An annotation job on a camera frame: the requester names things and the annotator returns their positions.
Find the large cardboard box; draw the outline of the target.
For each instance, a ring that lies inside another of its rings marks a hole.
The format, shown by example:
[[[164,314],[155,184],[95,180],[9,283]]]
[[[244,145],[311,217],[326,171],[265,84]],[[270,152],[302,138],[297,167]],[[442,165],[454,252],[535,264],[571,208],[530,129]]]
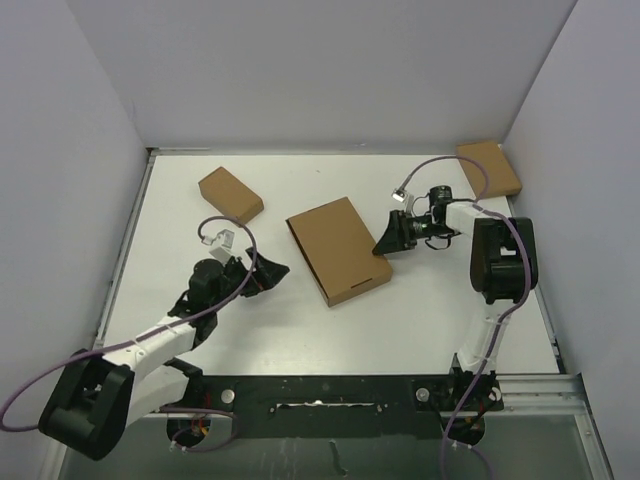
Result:
[[[393,269],[375,256],[375,241],[347,197],[286,220],[328,307],[337,306],[387,282]]]

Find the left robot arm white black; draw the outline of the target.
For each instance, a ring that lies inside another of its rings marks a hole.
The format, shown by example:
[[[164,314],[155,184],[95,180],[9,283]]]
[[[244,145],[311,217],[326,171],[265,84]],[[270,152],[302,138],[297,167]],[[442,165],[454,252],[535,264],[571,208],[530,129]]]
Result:
[[[249,247],[251,264],[230,256],[197,262],[187,289],[151,329],[95,354],[80,351],[65,365],[37,423],[40,433],[92,460],[107,456],[125,429],[165,406],[182,411],[203,398],[199,368],[180,360],[218,325],[217,313],[234,298],[275,288],[288,266]]]

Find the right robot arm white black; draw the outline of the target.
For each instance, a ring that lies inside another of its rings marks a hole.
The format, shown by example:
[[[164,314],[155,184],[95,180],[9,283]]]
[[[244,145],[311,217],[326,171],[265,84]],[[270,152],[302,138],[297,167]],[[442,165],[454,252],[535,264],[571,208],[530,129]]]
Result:
[[[438,239],[447,245],[459,236],[471,241],[469,278],[483,301],[461,348],[454,355],[446,400],[464,409],[495,388],[498,351],[513,313],[527,300],[538,281],[533,222],[506,217],[480,207],[471,199],[456,198],[449,186],[433,187],[422,215],[393,210],[374,246],[375,256],[414,249],[420,240]]]

